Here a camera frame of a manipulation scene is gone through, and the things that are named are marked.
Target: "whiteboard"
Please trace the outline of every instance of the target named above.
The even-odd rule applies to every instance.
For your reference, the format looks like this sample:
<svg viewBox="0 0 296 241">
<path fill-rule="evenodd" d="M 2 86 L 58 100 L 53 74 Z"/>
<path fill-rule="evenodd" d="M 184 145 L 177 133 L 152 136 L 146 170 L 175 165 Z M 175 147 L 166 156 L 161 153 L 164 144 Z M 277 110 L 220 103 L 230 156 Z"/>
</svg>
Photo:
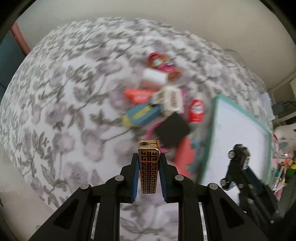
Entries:
<svg viewBox="0 0 296 241">
<path fill-rule="evenodd" d="M 249 167 L 259 179 L 265 179 L 271 160 L 271 132 L 227 97 L 219 95 L 213 103 L 213 125 L 200 184 L 216 183 L 221 187 L 220 180 L 226 176 L 230 162 L 227 154 L 235 144 L 249 149 Z M 237 186 L 226 193 L 239 203 Z"/>
</svg>

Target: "gray leaf pattern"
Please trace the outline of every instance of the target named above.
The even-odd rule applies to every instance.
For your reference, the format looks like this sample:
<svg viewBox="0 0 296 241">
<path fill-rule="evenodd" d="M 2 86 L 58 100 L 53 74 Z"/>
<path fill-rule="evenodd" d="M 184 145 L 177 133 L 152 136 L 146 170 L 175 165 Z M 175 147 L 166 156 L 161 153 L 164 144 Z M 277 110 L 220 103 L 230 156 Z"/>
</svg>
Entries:
<svg viewBox="0 0 296 241">
<path fill-rule="evenodd" d="M 197 92 L 206 102 L 222 93 L 269 125 L 261 107 L 262 80 L 213 43 L 144 19 L 62 25 L 26 57 L 0 104 L 0 142 L 52 209 L 81 184 L 100 185 L 118 175 L 156 124 L 133 131 L 121 126 L 122 114 L 132 107 L 124 90 L 141 85 L 154 51 L 171 55 L 182 69 L 174 84 L 187 90 L 186 106 Z M 133 206 L 121 208 L 121 240 L 177 240 L 178 208 L 165 205 L 161 193 L 139 193 Z"/>
</svg>

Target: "blue yellow package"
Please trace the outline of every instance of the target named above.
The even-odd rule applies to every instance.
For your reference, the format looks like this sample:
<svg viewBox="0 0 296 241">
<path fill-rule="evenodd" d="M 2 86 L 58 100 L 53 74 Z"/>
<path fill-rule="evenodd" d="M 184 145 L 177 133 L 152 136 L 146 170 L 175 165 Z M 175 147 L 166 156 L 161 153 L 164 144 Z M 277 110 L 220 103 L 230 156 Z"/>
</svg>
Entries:
<svg viewBox="0 0 296 241">
<path fill-rule="evenodd" d="M 149 103 L 138 104 L 129 109 L 122 117 L 122 124 L 129 127 L 141 127 L 160 114 L 160 106 Z"/>
</svg>

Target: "greek key pattern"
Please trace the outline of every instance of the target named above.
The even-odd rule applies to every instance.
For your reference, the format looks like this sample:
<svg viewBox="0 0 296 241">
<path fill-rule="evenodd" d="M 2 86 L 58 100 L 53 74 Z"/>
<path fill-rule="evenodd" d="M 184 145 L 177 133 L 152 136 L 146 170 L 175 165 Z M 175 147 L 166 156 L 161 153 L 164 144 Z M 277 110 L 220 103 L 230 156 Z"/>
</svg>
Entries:
<svg viewBox="0 0 296 241">
<path fill-rule="evenodd" d="M 156 192 L 158 163 L 140 162 L 142 193 L 153 194 Z"/>
<path fill-rule="evenodd" d="M 158 161 L 158 157 L 157 151 L 141 150 L 140 161 Z"/>
</svg>

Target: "white container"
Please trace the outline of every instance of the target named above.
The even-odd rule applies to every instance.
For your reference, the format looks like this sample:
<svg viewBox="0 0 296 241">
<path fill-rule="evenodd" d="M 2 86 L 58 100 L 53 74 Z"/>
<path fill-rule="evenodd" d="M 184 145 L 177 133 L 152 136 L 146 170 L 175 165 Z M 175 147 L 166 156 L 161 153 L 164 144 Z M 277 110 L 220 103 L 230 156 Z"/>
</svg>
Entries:
<svg viewBox="0 0 296 241">
<path fill-rule="evenodd" d="M 152 104 L 160 104 L 161 112 L 168 117 L 174 112 L 184 113 L 182 92 L 179 88 L 167 85 L 151 96 Z"/>
<path fill-rule="evenodd" d="M 168 73 L 157 69 L 146 68 L 142 74 L 143 88 L 159 90 L 168 83 Z"/>
</svg>

